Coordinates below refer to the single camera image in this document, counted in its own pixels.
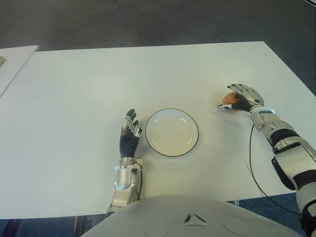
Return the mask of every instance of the white table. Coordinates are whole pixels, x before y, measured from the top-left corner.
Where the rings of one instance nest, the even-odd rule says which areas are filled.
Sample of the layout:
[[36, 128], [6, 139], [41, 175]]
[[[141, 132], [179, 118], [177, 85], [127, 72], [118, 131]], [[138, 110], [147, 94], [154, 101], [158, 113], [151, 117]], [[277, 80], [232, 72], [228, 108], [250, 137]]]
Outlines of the white table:
[[5, 58], [5, 62], [0, 66], [0, 97], [37, 49], [38, 46], [0, 49], [0, 55]]
[[[178, 108], [199, 128], [195, 148], [177, 158], [157, 154], [142, 137], [144, 197], [262, 197], [248, 165], [250, 119], [216, 109], [234, 82], [256, 88], [316, 147], [316, 98], [264, 42], [35, 53], [0, 100], [0, 218], [104, 213], [130, 108], [143, 124], [160, 109]], [[252, 144], [263, 190], [289, 193], [256, 130]]]

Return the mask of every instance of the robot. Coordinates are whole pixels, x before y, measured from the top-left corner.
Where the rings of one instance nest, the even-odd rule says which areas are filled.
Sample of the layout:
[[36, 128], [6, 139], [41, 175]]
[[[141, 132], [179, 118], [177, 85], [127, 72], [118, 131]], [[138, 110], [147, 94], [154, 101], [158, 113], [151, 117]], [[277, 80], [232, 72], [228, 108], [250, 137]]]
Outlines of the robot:
[[[281, 182], [296, 190], [300, 223], [307, 236], [316, 237], [316, 151], [253, 88], [232, 84], [239, 101], [218, 109], [249, 113], [254, 127], [270, 143], [272, 159]], [[298, 233], [236, 205], [185, 196], [158, 196], [141, 199], [142, 165], [135, 151], [142, 125], [130, 110], [120, 137], [120, 161], [115, 167], [115, 194], [101, 223], [84, 237], [205, 237], [205, 236], [299, 236]]]

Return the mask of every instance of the wire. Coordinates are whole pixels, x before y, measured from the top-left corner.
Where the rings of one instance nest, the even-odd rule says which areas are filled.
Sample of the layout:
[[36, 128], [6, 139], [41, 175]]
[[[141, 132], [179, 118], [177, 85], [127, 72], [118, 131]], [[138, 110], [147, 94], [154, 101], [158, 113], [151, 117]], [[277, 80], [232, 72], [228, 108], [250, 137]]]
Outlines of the wire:
[[260, 189], [260, 191], [261, 191], [271, 202], [273, 202], [275, 205], [277, 205], [278, 207], [280, 207], [280, 208], [282, 208], [282, 209], [284, 209], [284, 210], [286, 210], [286, 211], [288, 211], [288, 212], [291, 212], [291, 213], [293, 213], [293, 214], [295, 214], [295, 215], [300, 216], [299, 213], [296, 213], [296, 212], [294, 212], [294, 211], [291, 211], [291, 210], [289, 210], [289, 209], [286, 209], [285, 207], [283, 207], [283, 206], [277, 204], [275, 201], [273, 201], [268, 195], [266, 195], [266, 193], [262, 190], [262, 188], [261, 188], [261, 187], [259, 186], [259, 184], [257, 183], [257, 180], [255, 179], [255, 176], [253, 175], [252, 166], [251, 166], [251, 137], [252, 137], [252, 131], [253, 131], [254, 126], [255, 126], [255, 125], [253, 125], [252, 128], [251, 128], [250, 139], [249, 139], [249, 164], [250, 164], [250, 170], [251, 170], [251, 175], [252, 175], [253, 180], [255, 181], [255, 183], [256, 183], [256, 185], [258, 186], [258, 188]]
[[136, 194], [137, 194], [137, 200], [140, 200], [140, 194], [142, 193], [142, 188], [143, 188], [143, 167], [140, 163], [137, 163], [140, 167], [141, 167], [141, 170], [140, 170], [140, 187], [139, 187], [139, 193], [136, 191]]

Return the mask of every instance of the brown egg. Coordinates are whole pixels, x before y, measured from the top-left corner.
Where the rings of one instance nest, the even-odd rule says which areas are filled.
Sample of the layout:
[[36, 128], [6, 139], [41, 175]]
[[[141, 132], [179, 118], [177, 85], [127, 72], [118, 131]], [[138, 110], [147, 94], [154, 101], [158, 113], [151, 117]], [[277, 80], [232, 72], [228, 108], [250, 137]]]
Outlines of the brown egg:
[[223, 99], [223, 104], [233, 104], [239, 101], [238, 96], [232, 92], [227, 94]]

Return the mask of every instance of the silver metal arm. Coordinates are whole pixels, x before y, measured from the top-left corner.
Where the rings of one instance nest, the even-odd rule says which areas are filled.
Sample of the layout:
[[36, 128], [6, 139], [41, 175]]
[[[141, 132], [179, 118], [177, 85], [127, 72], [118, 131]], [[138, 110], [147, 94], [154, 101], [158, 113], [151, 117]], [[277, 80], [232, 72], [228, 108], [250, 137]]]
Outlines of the silver metal arm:
[[138, 141], [142, 133], [142, 125], [134, 121], [136, 113], [134, 109], [127, 112], [121, 130], [119, 143], [119, 166], [115, 167], [117, 176], [114, 186], [115, 193], [107, 210], [105, 218], [118, 209], [140, 199], [142, 189], [142, 165], [141, 159], [134, 157]]
[[264, 134], [273, 148], [272, 164], [282, 183], [296, 190], [301, 226], [308, 236], [316, 235], [316, 151], [294, 128], [280, 120], [274, 109], [264, 107], [259, 93], [243, 84], [232, 84], [240, 101], [221, 105], [220, 109], [250, 112], [256, 129]]

